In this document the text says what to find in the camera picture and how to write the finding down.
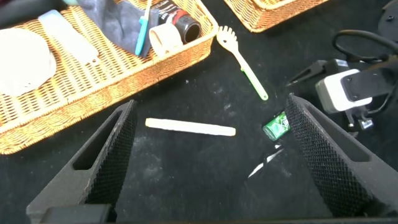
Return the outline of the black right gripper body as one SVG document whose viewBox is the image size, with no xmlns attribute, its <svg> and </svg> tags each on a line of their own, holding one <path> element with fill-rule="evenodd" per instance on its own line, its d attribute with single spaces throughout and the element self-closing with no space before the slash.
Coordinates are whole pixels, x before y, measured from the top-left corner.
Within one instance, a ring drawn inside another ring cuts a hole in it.
<svg viewBox="0 0 398 224">
<path fill-rule="evenodd" d="M 340 59 L 327 60 L 324 64 L 325 73 L 327 75 L 334 75 L 349 70 L 347 61 Z"/>
</svg>

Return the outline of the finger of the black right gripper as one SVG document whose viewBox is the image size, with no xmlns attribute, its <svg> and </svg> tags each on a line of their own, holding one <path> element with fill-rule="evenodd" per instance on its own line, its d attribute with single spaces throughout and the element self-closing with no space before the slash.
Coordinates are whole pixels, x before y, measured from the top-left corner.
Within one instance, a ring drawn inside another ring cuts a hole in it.
<svg viewBox="0 0 398 224">
<path fill-rule="evenodd" d="M 321 75 L 325 71 L 326 60 L 317 60 L 310 66 L 299 72 L 291 80 L 288 81 L 286 86 L 292 86 L 299 82 L 308 80 L 316 75 Z"/>
</svg>

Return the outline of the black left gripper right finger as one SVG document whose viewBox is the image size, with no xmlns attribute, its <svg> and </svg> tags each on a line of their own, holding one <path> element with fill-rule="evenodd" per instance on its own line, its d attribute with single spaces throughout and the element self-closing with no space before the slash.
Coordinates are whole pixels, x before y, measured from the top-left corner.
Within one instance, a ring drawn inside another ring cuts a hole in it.
<svg viewBox="0 0 398 224">
<path fill-rule="evenodd" d="M 336 217 L 397 215 L 397 171 L 309 101 L 289 95 L 285 113 L 318 191 Z"/>
</svg>

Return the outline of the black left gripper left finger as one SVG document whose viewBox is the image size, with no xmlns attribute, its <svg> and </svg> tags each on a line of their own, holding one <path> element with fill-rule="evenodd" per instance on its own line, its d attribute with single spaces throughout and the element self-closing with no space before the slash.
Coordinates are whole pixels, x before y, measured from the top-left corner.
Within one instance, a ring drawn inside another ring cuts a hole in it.
<svg viewBox="0 0 398 224">
<path fill-rule="evenodd" d="M 136 126 L 137 102 L 117 107 L 28 204 L 31 223 L 114 222 Z"/>
</svg>

